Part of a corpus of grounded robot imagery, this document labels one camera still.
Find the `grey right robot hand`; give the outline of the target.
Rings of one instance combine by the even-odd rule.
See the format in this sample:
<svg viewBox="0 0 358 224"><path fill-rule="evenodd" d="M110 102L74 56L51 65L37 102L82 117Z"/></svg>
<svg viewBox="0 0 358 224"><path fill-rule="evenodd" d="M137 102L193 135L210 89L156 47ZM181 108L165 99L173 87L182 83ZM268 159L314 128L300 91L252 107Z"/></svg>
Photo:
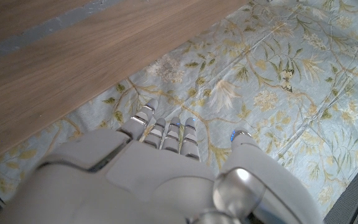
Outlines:
<svg viewBox="0 0 358 224"><path fill-rule="evenodd" d="M150 100L43 158L0 223L322 223L304 185L244 129L218 174L200 160L193 118L158 119Z"/></svg>

